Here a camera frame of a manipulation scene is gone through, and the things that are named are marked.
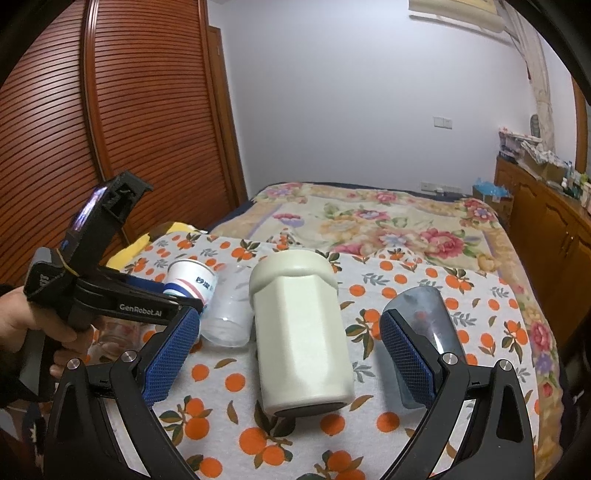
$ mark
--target orange print tablecloth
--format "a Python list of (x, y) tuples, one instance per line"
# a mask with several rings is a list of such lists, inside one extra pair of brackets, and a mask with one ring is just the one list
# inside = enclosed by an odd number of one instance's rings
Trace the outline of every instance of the orange print tablecloth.
[[(278, 248), (286, 246), (199, 233), (170, 233), (146, 247), (126, 269), (140, 277), (161, 280), (175, 258), (197, 258), (214, 268), (229, 262), (254, 267)], [(269, 417), (259, 400), (254, 339), (240, 349), (220, 348), (200, 340), (168, 398), (155, 404), (154, 412), (201, 478), (380, 478), (426, 412), (402, 406), (394, 366), (381, 342), (377, 322), (392, 298), (417, 285), (440, 290), (468, 362), (492, 366), (506, 358), (515, 365), (532, 432), (537, 437), (538, 390), (530, 344), (517, 301), (499, 277), (430, 265), (407, 250), (374, 257), (320, 253), (333, 264), (340, 283), (343, 328), (355, 372), (355, 401), (323, 416), (295, 420)], [(93, 347), (95, 360), (98, 354)], [(143, 471), (112, 406), (110, 403), (111, 423), (126, 460)], [(450, 466), (471, 407), (467, 404), (462, 410), (436, 472)]]

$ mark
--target cardboard box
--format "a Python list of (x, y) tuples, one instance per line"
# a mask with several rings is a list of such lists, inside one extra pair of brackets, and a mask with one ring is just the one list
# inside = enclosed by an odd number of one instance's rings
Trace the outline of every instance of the cardboard box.
[(511, 212), (513, 211), (513, 197), (493, 197), (492, 195), (483, 195), (476, 187), (472, 187), (472, 196), (489, 205), (496, 213), (497, 217), (508, 228), (511, 221)]
[(566, 168), (557, 167), (551, 163), (540, 165), (526, 151), (524, 151), (523, 161), (534, 173), (537, 173), (544, 180), (551, 180), (560, 184), (566, 175)]

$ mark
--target silver bolt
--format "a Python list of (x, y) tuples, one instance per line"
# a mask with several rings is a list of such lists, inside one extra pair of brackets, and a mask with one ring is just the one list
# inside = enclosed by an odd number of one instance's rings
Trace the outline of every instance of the silver bolt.
[(68, 370), (76, 370), (76, 368), (78, 368), (80, 366), (80, 359), (79, 358), (72, 358), (70, 360), (68, 360), (68, 363), (66, 364), (66, 367), (68, 367)]
[(505, 370), (506, 372), (509, 372), (511, 370), (513, 370), (513, 364), (511, 364), (511, 362), (509, 362), (509, 360), (500, 360), (499, 361), (499, 366)]
[(453, 353), (444, 353), (443, 361), (448, 365), (455, 365), (457, 363), (457, 356)]
[(135, 350), (127, 350), (121, 354), (121, 359), (128, 364), (129, 362), (133, 362), (138, 356), (138, 352)]

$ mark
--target human hand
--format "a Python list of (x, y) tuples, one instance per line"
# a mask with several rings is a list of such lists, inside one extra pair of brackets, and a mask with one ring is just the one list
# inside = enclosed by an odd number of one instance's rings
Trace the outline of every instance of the human hand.
[(93, 329), (75, 332), (51, 309), (45, 309), (27, 301), (22, 287), (0, 297), (0, 349), (18, 352), (27, 335), (27, 330), (43, 330), (58, 342), (63, 349), (54, 356), (50, 374), (60, 378), (68, 360), (86, 356), (92, 343)]

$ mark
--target wooden louvered door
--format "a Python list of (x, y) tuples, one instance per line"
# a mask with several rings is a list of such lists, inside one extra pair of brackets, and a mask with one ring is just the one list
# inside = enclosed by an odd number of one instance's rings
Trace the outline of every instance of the wooden louvered door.
[(99, 181), (78, 74), (84, 6), (53, 21), (0, 88), (0, 283), (22, 283), (35, 249), (59, 244)]
[(238, 205), (214, 121), (204, 9), (100, 0), (96, 91), (109, 161), (155, 188), (130, 217), (137, 234), (164, 220), (205, 228)]

